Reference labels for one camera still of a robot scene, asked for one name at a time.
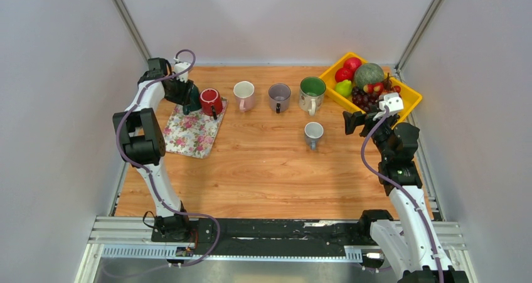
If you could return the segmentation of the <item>cream floral mug green inside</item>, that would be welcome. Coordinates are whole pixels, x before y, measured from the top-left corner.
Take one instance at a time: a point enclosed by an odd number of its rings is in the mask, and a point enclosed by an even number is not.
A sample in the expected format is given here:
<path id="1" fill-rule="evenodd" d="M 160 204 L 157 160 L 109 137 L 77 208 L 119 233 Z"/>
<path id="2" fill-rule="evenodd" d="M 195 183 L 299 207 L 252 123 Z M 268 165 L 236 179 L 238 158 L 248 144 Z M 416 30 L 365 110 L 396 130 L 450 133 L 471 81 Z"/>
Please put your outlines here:
<path id="1" fill-rule="evenodd" d="M 315 116 L 321 108 L 326 92 L 326 84 L 319 77 L 306 77 L 300 83 L 299 107 L 310 116 Z"/>

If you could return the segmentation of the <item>dark green mug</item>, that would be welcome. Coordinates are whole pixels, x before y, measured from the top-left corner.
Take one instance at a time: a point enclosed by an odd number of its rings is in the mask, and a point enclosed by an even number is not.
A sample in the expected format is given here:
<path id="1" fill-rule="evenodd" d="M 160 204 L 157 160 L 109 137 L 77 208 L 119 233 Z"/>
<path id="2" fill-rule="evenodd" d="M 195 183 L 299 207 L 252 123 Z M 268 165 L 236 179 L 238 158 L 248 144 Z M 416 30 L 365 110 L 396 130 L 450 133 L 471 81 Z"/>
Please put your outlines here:
<path id="1" fill-rule="evenodd" d="M 188 83 L 190 84 L 189 101 L 183 106 L 184 115 L 189 115 L 192 112 L 202 109 L 199 88 L 192 80 L 189 80 Z"/>

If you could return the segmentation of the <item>pink faceted mug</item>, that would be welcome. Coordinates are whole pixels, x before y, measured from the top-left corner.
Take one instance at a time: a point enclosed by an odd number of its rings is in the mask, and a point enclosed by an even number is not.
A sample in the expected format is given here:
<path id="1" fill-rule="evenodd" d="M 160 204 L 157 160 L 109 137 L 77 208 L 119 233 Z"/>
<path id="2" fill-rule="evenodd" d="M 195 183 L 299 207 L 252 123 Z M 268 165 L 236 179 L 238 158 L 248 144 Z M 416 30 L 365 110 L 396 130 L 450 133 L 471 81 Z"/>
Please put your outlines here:
<path id="1" fill-rule="evenodd" d="M 255 86 L 249 81 L 234 85 L 233 94 L 240 112 L 247 112 L 255 107 Z"/>

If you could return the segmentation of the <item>mauve mug black handle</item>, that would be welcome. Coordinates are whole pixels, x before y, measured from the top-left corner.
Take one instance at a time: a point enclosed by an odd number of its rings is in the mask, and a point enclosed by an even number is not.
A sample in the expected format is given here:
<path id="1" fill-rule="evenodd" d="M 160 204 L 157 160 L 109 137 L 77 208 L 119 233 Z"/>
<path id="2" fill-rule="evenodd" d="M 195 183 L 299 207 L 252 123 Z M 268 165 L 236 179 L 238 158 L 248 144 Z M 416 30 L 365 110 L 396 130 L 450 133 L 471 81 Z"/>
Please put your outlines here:
<path id="1" fill-rule="evenodd" d="M 269 88 L 269 105 L 276 113 L 285 112 L 290 105 L 291 89 L 284 83 L 276 83 Z"/>

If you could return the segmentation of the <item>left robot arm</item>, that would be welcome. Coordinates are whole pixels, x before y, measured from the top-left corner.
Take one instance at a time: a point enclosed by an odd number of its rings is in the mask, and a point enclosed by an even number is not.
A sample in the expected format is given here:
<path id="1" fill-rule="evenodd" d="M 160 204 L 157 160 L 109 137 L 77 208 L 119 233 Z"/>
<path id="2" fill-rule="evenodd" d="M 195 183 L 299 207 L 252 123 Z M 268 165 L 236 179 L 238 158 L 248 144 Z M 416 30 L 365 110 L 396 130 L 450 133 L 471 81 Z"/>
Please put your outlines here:
<path id="1" fill-rule="evenodd" d="M 172 66 L 164 58 L 151 58 L 139 79 L 138 91 L 125 111 L 112 117 L 117 148 L 122 159 L 141 174 L 154 200 L 154 242 L 184 242 L 192 232 L 182 201 L 173 190 L 164 164 L 166 143 L 156 119 L 159 103 L 166 99 L 178 105 L 191 102 L 194 84 L 188 80 L 191 64 Z"/>

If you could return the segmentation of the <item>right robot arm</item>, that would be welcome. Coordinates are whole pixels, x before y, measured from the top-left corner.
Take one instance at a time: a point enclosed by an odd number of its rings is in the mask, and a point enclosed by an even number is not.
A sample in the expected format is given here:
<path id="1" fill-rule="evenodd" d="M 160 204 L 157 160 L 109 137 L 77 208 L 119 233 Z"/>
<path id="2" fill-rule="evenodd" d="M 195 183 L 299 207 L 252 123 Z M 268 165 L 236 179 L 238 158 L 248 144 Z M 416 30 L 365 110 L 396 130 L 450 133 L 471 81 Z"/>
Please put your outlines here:
<path id="1" fill-rule="evenodd" d="M 428 215 L 422 181 L 413 160 L 419 128 L 406 122 L 390 125 L 388 114 L 343 112 L 345 133 L 361 126 L 361 159 L 377 175 L 398 213 L 398 228 L 386 210 L 365 210 L 358 235 L 377 243 L 398 282 L 468 282 L 452 265 Z"/>

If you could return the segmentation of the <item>right arm base link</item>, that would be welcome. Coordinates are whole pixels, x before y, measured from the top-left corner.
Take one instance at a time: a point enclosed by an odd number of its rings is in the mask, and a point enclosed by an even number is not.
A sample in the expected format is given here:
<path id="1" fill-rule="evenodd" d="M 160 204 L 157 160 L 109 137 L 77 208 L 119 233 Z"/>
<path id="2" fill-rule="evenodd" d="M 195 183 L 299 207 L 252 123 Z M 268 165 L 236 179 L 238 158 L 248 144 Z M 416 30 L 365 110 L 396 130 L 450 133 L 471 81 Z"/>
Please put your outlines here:
<path id="1" fill-rule="evenodd" d="M 381 248 L 398 279 L 409 271 L 410 253 L 387 210 L 364 210 L 360 217 L 362 232 Z"/>

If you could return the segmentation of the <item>grey blue mug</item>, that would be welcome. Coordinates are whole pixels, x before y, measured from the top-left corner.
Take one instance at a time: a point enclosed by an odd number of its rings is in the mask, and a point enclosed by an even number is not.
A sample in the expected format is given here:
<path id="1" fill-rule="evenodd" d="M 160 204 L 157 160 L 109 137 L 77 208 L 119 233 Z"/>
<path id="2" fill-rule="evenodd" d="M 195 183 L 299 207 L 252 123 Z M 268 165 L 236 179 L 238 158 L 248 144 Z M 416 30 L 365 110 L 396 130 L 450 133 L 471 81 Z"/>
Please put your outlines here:
<path id="1" fill-rule="evenodd" d="M 312 151 L 317 149 L 317 143 L 323 134 L 324 128 L 318 122 L 309 122 L 304 127 L 304 140 Z"/>

